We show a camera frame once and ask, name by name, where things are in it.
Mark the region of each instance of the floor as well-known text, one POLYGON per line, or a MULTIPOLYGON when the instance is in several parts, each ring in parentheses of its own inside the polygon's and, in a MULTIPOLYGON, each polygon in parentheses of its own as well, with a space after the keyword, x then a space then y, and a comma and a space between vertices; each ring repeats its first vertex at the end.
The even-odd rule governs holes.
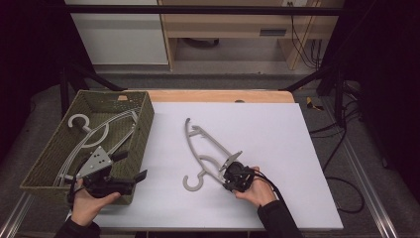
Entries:
MULTIPOLYGON (((191 46, 187 41, 179 43, 177 58, 172 71, 162 68, 137 71, 131 68, 122 74, 120 69, 101 67, 99 72, 110 81, 129 88, 252 88, 279 89, 293 83, 314 69, 303 63, 299 69, 290 71, 274 39, 233 40, 221 39, 219 46, 206 48, 198 44, 191 46)), ((99 87, 88 82, 92 87, 99 87)), ((300 104, 309 131, 333 123, 328 107, 332 97, 318 97, 314 91, 317 81, 305 85, 293 93, 300 104), (314 107, 308 107, 311 98, 314 107)), ((345 102, 354 100, 345 96, 345 102)), ((34 160, 43 150, 60 121, 59 90, 52 87, 33 98, 33 112, 27 120, 14 147, 0 168, 0 223, 4 224, 12 213, 22 192, 19 184, 30 169, 34 160)), ((353 103, 348 112, 358 110, 353 103)), ((382 166, 380 152, 376 149, 369 131, 364 124, 363 115, 353 114, 349 118, 346 139, 355 151, 372 187, 379 198, 391 227, 397 236, 383 234, 378 229, 374 209, 366 205, 361 212, 352 214, 340 211, 344 230, 305 232, 306 237, 420 237, 420 206, 402 182, 399 174, 382 166)), ((321 165, 340 141, 343 131, 339 127, 312 135, 313 144, 321 165)), ((342 145, 328 166, 325 174, 339 177, 358 186, 357 176, 349 159, 348 146, 342 145)), ((342 209, 357 210, 361 205, 358 193, 346 183, 328 180, 333 197, 342 209)), ((48 237, 46 233, 57 230, 65 219, 68 209, 65 206, 51 205, 35 198, 26 218, 19 229, 20 237, 48 237)))

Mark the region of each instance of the white cabinet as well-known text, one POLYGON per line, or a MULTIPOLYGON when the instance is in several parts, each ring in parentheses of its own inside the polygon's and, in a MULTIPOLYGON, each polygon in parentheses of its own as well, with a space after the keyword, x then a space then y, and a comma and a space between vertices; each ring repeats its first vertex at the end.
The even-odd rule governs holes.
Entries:
MULTIPOLYGON (((156 5, 156 0, 65 0, 66 4, 156 5)), ((71 14, 94 65, 168 64, 158 14, 71 14)))

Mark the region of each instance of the black pole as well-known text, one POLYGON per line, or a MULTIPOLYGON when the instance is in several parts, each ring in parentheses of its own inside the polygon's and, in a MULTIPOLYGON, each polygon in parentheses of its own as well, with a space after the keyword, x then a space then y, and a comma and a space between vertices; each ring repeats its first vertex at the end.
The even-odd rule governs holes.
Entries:
POLYGON ((218 14, 218 15, 285 15, 285 16, 342 16, 362 11, 318 7, 264 6, 191 6, 191 5, 45 5, 45 9, 65 13, 94 14, 218 14))

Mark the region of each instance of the woven basket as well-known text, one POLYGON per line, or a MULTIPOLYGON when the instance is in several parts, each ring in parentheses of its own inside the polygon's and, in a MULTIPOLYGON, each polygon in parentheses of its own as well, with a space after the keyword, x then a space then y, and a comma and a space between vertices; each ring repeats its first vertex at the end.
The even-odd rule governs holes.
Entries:
MULTIPOLYGON (((80 90, 47 146, 22 181, 20 188, 55 203, 66 202, 65 198, 69 185, 53 186, 53 182, 68 155, 86 136, 86 132, 82 130, 84 120, 74 119, 73 127, 70 128, 67 126, 68 119, 74 114, 84 114, 89 118, 88 127, 94 129, 109 118, 138 107, 140 107, 140 112, 138 113, 139 118, 135 131, 116 151, 117 153, 128 150, 128 158, 115 163, 111 171, 111 176, 114 178, 132 179, 140 171, 155 115, 149 94, 146 91, 94 92, 80 90)), ((133 123, 131 117, 110 123, 108 136, 98 146, 102 146, 105 151, 109 151, 130 131, 133 123)), ((98 141, 103 132, 104 129, 99 130, 85 144, 98 141)), ((73 175, 81 160, 88 157, 96 148, 97 146, 81 149, 68 174, 73 175)), ((123 195, 114 204, 130 204, 133 196, 134 192, 132 195, 123 195)))

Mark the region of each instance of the aluminum rail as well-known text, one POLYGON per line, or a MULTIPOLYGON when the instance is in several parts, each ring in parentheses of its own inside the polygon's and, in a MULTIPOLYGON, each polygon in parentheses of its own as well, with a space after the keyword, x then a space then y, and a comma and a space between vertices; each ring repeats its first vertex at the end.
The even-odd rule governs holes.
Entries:
POLYGON ((65 13, 94 14, 219 14, 219 15, 286 15, 342 16, 362 14, 361 10, 321 7, 265 6, 191 6, 191 5, 44 5, 44 9, 65 13))
MULTIPOLYGON (((333 113, 333 105, 331 100, 327 100, 324 97, 321 97, 324 108, 326 109, 328 115, 332 121, 335 121, 333 113)), ((365 172, 355 150, 352 147, 348 138, 345 138, 343 141, 343 147, 347 154, 349 165, 352 169, 353 174, 355 175, 356 181, 361 189, 362 194, 366 200, 367 206, 370 209, 370 213, 373 216, 376 226, 384 238, 396 238, 398 234, 389 219, 389 216, 383 207, 382 202, 380 201, 379 196, 377 195, 373 185, 368 178, 367 173, 365 172)))
POLYGON ((19 199, 9 218, 1 227, 0 238, 15 237, 33 201, 33 195, 30 195, 27 192, 24 192, 21 195, 21 198, 19 199))

